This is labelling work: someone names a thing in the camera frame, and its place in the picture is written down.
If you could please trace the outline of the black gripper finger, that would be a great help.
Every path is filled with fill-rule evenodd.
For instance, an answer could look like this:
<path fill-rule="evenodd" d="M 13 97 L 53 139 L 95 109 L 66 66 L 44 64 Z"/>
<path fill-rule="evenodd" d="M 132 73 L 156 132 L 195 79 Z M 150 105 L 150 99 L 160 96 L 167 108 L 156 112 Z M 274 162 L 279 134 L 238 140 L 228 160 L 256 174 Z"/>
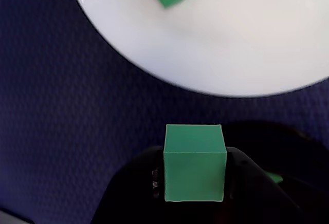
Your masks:
<path fill-rule="evenodd" d="M 163 147 L 151 146 L 110 180 L 91 223 L 165 223 Z"/>
<path fill-rule="evenodd" d="M 225 200 L 234 223 L 306 223 L 302 209 L 244 152 L 227 147 Z"/>

